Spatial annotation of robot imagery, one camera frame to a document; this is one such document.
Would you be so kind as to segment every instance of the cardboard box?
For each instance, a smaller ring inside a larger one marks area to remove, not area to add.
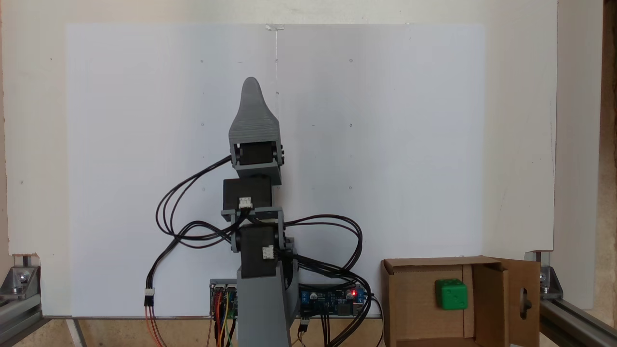
[[[538,262],[484,256],[385,259],[386,346],[538,347],[539,276]],[[467,285],[467,309],[437,306],[435,281],[447,278]]]

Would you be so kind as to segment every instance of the circuit board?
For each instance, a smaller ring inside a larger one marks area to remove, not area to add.
[[[362,310],[366,301],[365,290],[360,286],[339,290],[327,290],[328,285],[311,285],[311,287],[314,287],[313,291],[300,291],[300,316],[303,318],[319,316],[326,312],[331,317],[355,316]]]
[[[301,290],[300,317],[308,318],[325,314],[326,310],[330,317],[350,317],[357,315],[366,302],[366,292],[361,286],[350,286],[345,289],[328,290],[332,285],[310,285],[314,290]],[[222,294],[223,300],[230,297],[228,318],[234,319],[238,314],[238,293],[236,281],[210,280],[210,315],[215,312],[218,295]]]
[[[210,281],[210,316],[213,317],[215,313],[215,306],[217,300],[222,300],[222,307],[225,307],[227,297],[229,296],[229,311],[227,318],[235,319],[238,316],[238,293],[236,291],[236,284],[230,283],[231,280],[211,280]]]

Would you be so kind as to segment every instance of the white backdrop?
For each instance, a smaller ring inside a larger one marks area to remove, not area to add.
[[[143,313],[146,274],[170,242],[156,204],[228,154],[248,76],[281,122],[286,218],[355,219],[356,270],[373,291],[385,257],[481,254],[484,45],[480,25],[68,26],[72,315]],[[194,185],[177,225],[224,226],[231,177],[227,165]],[[289,233],[301,254],[339,264],[355,244],[345,230]],[[224,245],[179,246],[155,276],[157,315],[206,315],[209,279],[238,265]]]

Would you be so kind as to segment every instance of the green cube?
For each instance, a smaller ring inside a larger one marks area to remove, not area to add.
[[[435,281],[437,305],[444,310],[467,308],[467,286],[456,278]]]

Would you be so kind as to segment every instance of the wire connector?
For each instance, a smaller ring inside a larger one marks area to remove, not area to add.
[[[264,259],[274,259],[274,246],[262,247],[262,255]]]
[[[238,202],[238,208],[240,210],[252,209],[253,208],[253,202],[251,201],[251,197],[240,198],[240,201]]]
[[[154,307],[154,288],[144,289],[144,306]]]
[[[300,317],[299,333],[305,333],[309,329],[310,317]]]

